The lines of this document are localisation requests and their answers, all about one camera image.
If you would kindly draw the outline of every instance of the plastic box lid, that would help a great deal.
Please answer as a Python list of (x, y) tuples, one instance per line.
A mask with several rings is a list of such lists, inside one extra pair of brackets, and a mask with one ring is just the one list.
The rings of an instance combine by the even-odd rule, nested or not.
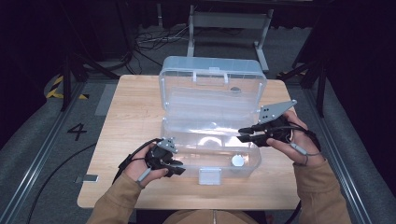
[(171, 56), (159, 81), (166, 111), (162, 135), (175, 137), (176, 159), (187, 166), (183, 175), (201, 177), (220, 169), (221, 177), (249, 176), (261, 162), (260, 151), (236, 136), (238, 129), (257, 123), (267, 82), (260, 64)]

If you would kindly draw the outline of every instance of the black backdrop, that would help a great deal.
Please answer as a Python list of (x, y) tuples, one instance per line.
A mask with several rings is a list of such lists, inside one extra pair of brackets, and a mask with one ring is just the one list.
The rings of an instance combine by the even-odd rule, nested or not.
[(98, 62), (126, 54), (137, 27), (128, 2), (0, 1), (0, 148), (46, 103), (45, 86), (60, 73), (66, 55)]
[(328, 79), (375, 167), (396, 195), (395, 7), (391, 1), (346, 2), (344, 9), (322, 15), (297, 63), (327, 54)]

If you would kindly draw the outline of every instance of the number 4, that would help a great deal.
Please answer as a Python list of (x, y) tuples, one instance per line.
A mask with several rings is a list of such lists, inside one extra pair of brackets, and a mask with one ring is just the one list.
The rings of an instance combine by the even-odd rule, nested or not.
[(78, 141), (79, 135), (87, 132), (87, 131), (82, 130), (83, 128), (84, 128), (84, 125), (82, 123), (80, 123), (80, 124), (76, 125), (75, 127), (69, 129), (69, 131), (67, 131), (67, 132), (68, 133), (76, 133), (77, 136), (76, 136), (75, 141)]

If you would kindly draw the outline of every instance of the hand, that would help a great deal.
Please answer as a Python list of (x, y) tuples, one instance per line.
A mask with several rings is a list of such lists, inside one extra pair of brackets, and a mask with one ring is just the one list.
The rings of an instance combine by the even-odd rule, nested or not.
[[(296, 114), (290, 110), (286, 111), (285, 114), (283, 114), (285, 118), (289, 122), (296, 123), (303, 128), (308, 130), (308, 127), (306, 126), (305, 123), (303, 123), (299, 118), (297, 118)], [(318, 154), (319, 150), (315, 146), (315, 144), (312, 142), (312, 140), (305, 135), (305, 133), (297, 130), (293, 130), (293, 137), (291, 142), (295, 143), (297, 146), (302, 147), (303, 149), (306, 150), (307, 153), (309, 154)], [(269, 138), (267, 139), (267, 144), (270, 147), (274, 147), (275, 149), (285, 153), (292, 161), (295, 161), (300, 164), (305, 164), (306, 162), (306, 156), (302, 155), (300, 152), (295, 150), (293, 147), (290, 146), (290, 144), (277, 141), (274, 138)], [(323, 163), (325, 160), (321, 154), (318, 154), (316, 156), (308, 156), (308, 161), (305, 164), (306, 166), (314, 166), (314, 165), (319, 165)]]
[[(146, 147), (143, 147), (139, 152), (137, 152), (132, 160), (145, 158), (146, 154), (148, 153), (149, 149), (154, 147), (155, 143), (152, 143)], [(124, 173), (127, 174), (132, 180), (136, 181), (139, 176), (141, 176), (146, 170), (148, 166), (146, 165), (145, 160), (136, 160), (132, 161), (124, 170)], [(142, 187), (145, 187), (149, 182), (155, 179), (160, 179), (161, 177), (165, 176), (168, 173), (168, 169), (163, 168), (160, 170), (152, 170), (149, 174), (140, 182)]]

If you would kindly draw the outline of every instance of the black cable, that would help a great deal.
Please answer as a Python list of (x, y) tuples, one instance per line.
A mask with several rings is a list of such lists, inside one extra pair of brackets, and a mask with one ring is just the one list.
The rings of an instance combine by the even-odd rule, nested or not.
[(133, 162), (133, 161), (142, 161), (142, 160), (145, 160), (146, 158), (136, 158), (136, 159), (133, 159), (133, 160), (131, 160), (131, 162)]
[(142, 66), (141, 66), (141, 64), (140, 64), (140, 60), (136, 57), (136, 55), (134, 55), (133, 54), (133, 57), (135, 57), (136, 58), (136, 60), (137, 60), (137, 65), (139, 66), (139, 72), (137, 73), (138, 75), (141, 75), (142, 74), (142, 72), (143, 72), (143, 69), (142, 69)]
[(136, 52), (139, 53), (140, 55), (142, 55), (143, 57), (149, 59), (150, 61), (152, 61), (152, 62), (158, 64), (159, 66), (163, 66), (161, 63), (157, 63), (157, 62), (155, 62), (154, 60), (150, 59), (150, 57), (148, 57), (148, 56), (146, 56), (145, 54), (143, 54), (142, 52), (140, 52), (140, 50), (137, 49)]
[[(187, 33), (188, 27), (185, 27), (181, 30), (178, 31), (174, 31), (173, 33), (171, 33), (171, 31), (168, 31), (167, 35), (163, 35), (163, 32), (161, 32), (159, 35), (157, 35), (156, 37), (153, 37), (151, 33), (142, 33), (140, 35), (150, 35), (150, 38), (147, 38), (146, 36), (144, 38), (141, 37), (137, 37), (137, 40), (140, 40), (140, 42), (136, 42), (136, 45), (141, 49), (141, 50), (153, 50), (153, 49), (160, 49), (161, 47), (165, 46), (166, 44), (169, 43), (175, 43), (177, 41), (179, 41), (180, 39), (182, 39), (182, 37)], [(145, 44), (148, 42), (152, 42), (153, 44), (150, 47), (143, 47), (143, 46), (139, 46), (139, 44)]]
[(301, 209), (301, 200), (298, 202), (296, 208), (294, 209), (289, 219), (285, 222), (285, 224), (290, 224), (297, 217), (297, 214), (300, 212), (300, 209)]
[(89, 66), (93, 67), (94, 69), (100, 71), (101, 73), (103, 73), (104, 75), (106, 75), (107, 77), (113, 78), (113, 79), (120, 79), (120, 76), (118, 76), (117, 74), (114, 74), (108, 70), (106, 70), (102, 65), (90, 60), (89, 58), (85, 58), (84, 56), (74, 53), (72, 55), (73, 57), (75, 57), (76, 59), (87, 63)]
[[(115, 65), (112, 65), (112, 66), (109, 66), (109, 67), (105, 67), (105, 69), (108, 70), (108, 71), (113, 71), (113, 70), (122, 68), (122, 67), (125, 66), (127, 63), (129, 63), (131, 60), (132, 60), (132, 54), (131, 54), (130, 51), (128, 51), (128, 52), (127, 52), (124, 56), (122, 56), (122, 58), (120, 59), (121, 63), (115, 64)], [(100, 71), (98, 71), (97, 69), (91, 68), (91, 67), (89, 67), (89, 68), (86, 67), (85, 70), (87, 70), (88, 72), (91, 72), (91, 73), (96, 73), (96, 72), (100, 73)]]
[(70, 160), (73, 159), (75, 156), (77, 156), (79, 153), (81, 153), (81, 152), (83, 152), (83, 151), (85, 151), (85, 150), (87, 150), (87, 149), (89, 149), (89, 148), (91, 148), (91, 147), (94, 147), (94, 146), (96, 146), (96, 143), (94, 143), (94, 144), (92, 144), (92, 145), (90, 145), (90, 146), (88, 146), (88, 147), (84, 147), (82, 150), (80, 150), (80, 151), (74, 153), (74, 154), (71, 155), (69, 158), (67, 158), (64, 162), (62, 162), (62, 163), (61, 163), (61, 164), (49, 175), (49, 177), (48, 177), (47, 180), (44, 182), (43, 186), (41, 186), (41, 189), (38, 191), (37, 195), (35, 196), (35, 200), (34, 200), (34, 202), (33, 202), (32, 208), (30, 209), (29, 217), (27, 218), (27, 221), (26, 221), (27, 224), (30, 223), (30, 220), (32, 219), (32, 214), (33, 214), (33, 211), (35, 210), (35, 205), (37, 204), (37, 201), (38, 201), (38, 198), (40, 197), (41, 192), (43, 191), (44, 187), (46, 187), (47, 184), (50, 182), (50, 179), (55, 175), (55, 173), (56, 173), (59, 169), (61, 169), (61, 167), (62, 167), (63, 165), (65, 165), (68, 161), (70, 161)]
[(317, 135), (314, 132), (305, 129), (301, 125), (298, 125), (298, 124), (296, 124), (294, 122), (290, 122), (290, 124), (295, 125), (295, 126), (274, 127), (274, 128), (269, 129), (267, 132), (283, 131), (285, 129), (291, 129), (291, 130), (296, 130), (296, 131), (303, 132), (306, 136), (308, 136), (312, 140), (314, 145), (318, 148), (319, 152), (321, 152), (320, 142), (317, 139)]
[(130, 67), (130, 65), (127, 63), (125, 64), (126, 69), (132, 74), (132, 75), (136, 75), (136, 72), (134, 71), (134, 69), (132, 69)]

